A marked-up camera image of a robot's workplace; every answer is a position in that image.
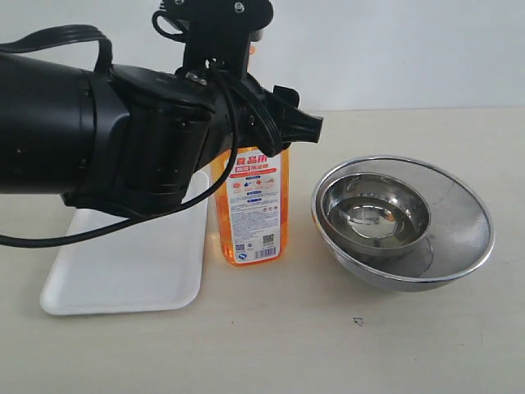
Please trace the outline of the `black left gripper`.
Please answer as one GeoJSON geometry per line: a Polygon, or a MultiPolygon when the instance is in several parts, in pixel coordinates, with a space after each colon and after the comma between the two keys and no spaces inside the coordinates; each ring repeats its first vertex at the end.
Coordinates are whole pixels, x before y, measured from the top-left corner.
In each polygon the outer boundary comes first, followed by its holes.
{"type": "Polygon", "coordinates": [[[272,158],[294,142],[317,143],[323,118],[299,109],[299,93],[276,85],[273,93],[251,75],[238,79],[221,69],[210,70],[216,111],[208,128],[197,167],[221,154],[256,147],[272,158]]]}

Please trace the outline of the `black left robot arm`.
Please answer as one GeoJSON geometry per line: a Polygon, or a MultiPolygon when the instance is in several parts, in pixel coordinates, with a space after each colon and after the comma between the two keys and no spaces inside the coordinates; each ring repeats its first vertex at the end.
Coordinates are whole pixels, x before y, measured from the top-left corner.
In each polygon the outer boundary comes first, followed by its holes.
{"type": "Polygon", "coordinates": [[[199,70],[115,65],[107,74],[1,57],[1,191],[60,195],[124,218],[171,211],[233,144],[269,157],[319,140],[322,119],[288,88],[199,70]]]}

